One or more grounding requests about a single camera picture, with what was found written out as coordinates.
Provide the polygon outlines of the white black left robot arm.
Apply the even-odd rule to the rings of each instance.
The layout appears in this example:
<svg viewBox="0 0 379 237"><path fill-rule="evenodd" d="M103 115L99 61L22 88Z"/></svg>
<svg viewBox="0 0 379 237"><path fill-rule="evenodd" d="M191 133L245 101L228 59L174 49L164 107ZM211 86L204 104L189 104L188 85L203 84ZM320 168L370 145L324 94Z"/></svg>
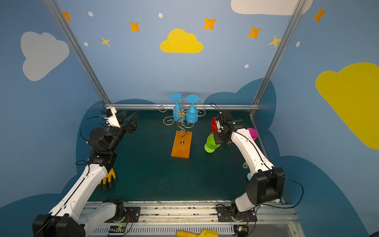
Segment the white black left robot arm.
<svg viewBox="0 0 379 237"><path fill-rule="evenodd" d="M115 180L113 166L115 150L125 134L132 134L138 127L138 112L127 116L117 115L114 107L102 111L101 119L108 128L93 129L86 143L91 146L91 156L84 162L85 169L62 200L45 215L39 215L32 224L35 237L87 237L106 221L121 223L127 217L124 203L118 198L109 198L89 214L80 214L87 201L100 184Z"/></svg>

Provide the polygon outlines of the pink wine glass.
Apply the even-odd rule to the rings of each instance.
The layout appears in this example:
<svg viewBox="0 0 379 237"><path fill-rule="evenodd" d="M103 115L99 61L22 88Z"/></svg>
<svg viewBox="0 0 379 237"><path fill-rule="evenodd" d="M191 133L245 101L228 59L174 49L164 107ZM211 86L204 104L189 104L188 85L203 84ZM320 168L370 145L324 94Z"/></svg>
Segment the pink wine glass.
<svg viewBox="0 0 379 237"><path fill-rule="evenodd" d="M248 130L250 132L250 136L255 141L258 138L258 136L259 136L258 132L255 129L253 129L253 128L248 128Z"/></svg>

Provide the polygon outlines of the red wine glass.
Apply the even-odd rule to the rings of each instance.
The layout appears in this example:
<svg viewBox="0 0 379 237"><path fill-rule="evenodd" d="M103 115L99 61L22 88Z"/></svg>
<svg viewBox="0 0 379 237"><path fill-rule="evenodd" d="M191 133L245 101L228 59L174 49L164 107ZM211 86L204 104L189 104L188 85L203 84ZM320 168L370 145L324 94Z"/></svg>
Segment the red wine glass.
<svg viewBox="0 0 379 237"><path fill-rule="evenodd" d="M213 132L217 132L218 131L218 128L217 128L217 118L216 117L214 117L211 120L211 129L213 130Z"/></svg>

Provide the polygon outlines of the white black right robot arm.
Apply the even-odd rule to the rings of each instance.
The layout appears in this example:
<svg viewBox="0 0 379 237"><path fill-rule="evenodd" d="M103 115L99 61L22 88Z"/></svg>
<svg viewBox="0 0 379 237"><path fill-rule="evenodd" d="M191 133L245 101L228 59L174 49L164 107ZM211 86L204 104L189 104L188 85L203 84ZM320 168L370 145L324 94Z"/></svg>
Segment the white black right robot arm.
<svg viewBox="0 0 379 237"><path fill-rule="evenodd" d="M234 120L230 111L220 111L216 117L216 126L215 143L235 144L252 175L245 193L235 198L232 203L234 215L280 199L283 195L285 173L283 169L274 167L264 156L244 121Z"/></svg>

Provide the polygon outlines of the blue wine glass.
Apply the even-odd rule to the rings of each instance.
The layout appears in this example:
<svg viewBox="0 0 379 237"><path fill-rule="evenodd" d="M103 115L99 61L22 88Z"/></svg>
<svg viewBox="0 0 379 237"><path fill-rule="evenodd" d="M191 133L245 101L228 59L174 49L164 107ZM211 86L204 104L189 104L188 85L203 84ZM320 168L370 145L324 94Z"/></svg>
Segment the blue wine glass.
<svg viewBox="0 0 379 237"><path fill-rule="evenodd" d="M188 95L186 101L190 103L189 108L187 109L186 120L188 123L194 124L198 121L198 110L196 104L199 102L199 97L195 94Z"/></svg>
<svg viewBox="0 0 379 237"><path fill-rule="evenodd" d="M175 102L175 106L172 109L173 112L173 120L175 122L184 122L185 121L185 112L183 110L183 96L179 93L172 94L170 96L170 100Z"/></svg>

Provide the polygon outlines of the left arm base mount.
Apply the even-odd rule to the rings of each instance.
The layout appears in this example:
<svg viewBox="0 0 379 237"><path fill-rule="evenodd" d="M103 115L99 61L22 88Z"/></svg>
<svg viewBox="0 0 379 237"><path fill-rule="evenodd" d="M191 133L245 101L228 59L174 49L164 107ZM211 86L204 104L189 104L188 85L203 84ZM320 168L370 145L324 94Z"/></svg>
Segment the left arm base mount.
<svg viewBox="0 0 379 237"><path fill-rule="evenodd" d="M113 203L116 205L115 216L108 219L106 223L136 223L139 220L141 207L138 206L125 206L120 198L108 198L103 203Z"/></svg>

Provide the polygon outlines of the green wine glass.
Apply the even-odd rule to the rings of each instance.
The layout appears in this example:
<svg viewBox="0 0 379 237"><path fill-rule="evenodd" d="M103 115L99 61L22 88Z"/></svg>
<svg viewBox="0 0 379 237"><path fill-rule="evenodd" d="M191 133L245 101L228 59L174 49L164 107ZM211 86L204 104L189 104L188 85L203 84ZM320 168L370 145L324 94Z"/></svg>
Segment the green wine glass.
<svg viewBox="0 0 379 237"><path fill-rule="evenodd" d="M220 147L220 144L216 144L215 139L214 139L214 134L210 134L207 137L206 143L204 145L204 150L207 153L213 153L216 149Z"/></svg>

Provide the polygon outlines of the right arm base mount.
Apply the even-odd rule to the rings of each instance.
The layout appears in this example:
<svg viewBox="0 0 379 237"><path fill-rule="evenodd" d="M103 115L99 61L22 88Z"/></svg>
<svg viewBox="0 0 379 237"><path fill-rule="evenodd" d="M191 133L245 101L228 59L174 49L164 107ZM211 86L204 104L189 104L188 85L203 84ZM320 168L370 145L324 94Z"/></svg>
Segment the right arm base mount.
<svg viewBox="0 0 379 237"><path fill-rule="evenodd" d="M234 203L231 206L217 204L215 206L219 222L255 222L257 221L256 213L253 210L238 211Z"/></svg>

